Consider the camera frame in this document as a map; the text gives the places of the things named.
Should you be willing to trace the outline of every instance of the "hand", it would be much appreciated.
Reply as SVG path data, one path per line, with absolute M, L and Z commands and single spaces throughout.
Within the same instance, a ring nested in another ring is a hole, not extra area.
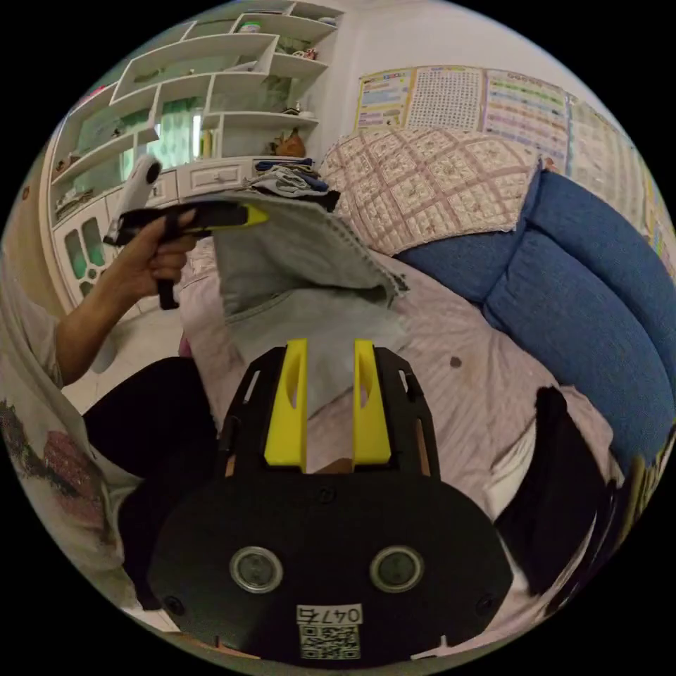
M 182 214 L 179 226 L 185 227 L 194 214 Z M 109 265 L 95 287 L 105 302 L 118 304 L 124 313 L 142 298 L 157 295 L 158 280 L 180 281 L 195 238 L 186 236 L 160 244 L 165 228 L 164 217 L 149 223 Z

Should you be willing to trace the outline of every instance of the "white wall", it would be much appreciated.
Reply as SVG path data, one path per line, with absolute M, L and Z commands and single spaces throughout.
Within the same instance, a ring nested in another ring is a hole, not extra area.
M 415 65 L 501 68 L 537 77 L 589 103 L 620 129 L 584 83 L 536 44 L 492 19 L 442 0 L 344 0 L 348 12 L 331 64 L 323 147 L 354 125 L 361 75 Z

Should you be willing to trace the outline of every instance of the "yellow tip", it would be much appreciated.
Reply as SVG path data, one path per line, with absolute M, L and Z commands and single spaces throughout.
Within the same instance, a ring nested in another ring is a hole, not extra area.
M 247 204 L 246 209 L 249 212 L 249 217 L 246 219 L 247 225 L 258 225 L 268 220 L 268 214 L 265 211 L 261 211 L 258 207 Z

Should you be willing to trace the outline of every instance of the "pillow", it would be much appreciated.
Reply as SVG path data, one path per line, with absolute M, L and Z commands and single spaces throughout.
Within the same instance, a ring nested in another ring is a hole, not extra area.
M 629 308 L 650 336 L 676 397 L 676 287 L 657 253 L 615 209 L 549 172 L 542 176 L 528 221 L 600 277 Z
M 527 230 L 486 299 L 484 317 L 573 384 L 613 428 L 623 472 L 634 455 L 658 455 L 674 396 L 646 330 L 606 284 L 547 235 Z
M 393 256 L 445 237 L 514 230 L 537 165 L 535 150 L 494 134 L 378 129 L 340 139 L 320 174 L 342 193 L 335 213 Z
M 470 303 L 483 303 L 514 255 L 535 204 L 541 176 L 537 172 L 512 232 L 447 237 L 398 253 L 395 258 L 432 277 Z

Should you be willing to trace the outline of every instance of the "blue cushion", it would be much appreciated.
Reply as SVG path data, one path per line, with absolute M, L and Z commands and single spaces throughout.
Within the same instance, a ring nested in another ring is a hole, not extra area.
M 657 350 L 676 397 L 676 287 L 662 261 L 617 211 L 567 178 L 545 172 L 528 227 L 538 227 L 600 277 Z
M 663 362 L 618 296 L 557 243 L 527 230 L 484 316 L 587 396 L 623 470 L 634 455 L 657 456 L 676 408 Z
M 528 188 L 516 230 L 447 237 L 421 244 L 395 258 L 429 275 L 472 303 L 483 303 L 504 272 L 525 229 L 525 219 L 537 198 L 542 172 Z

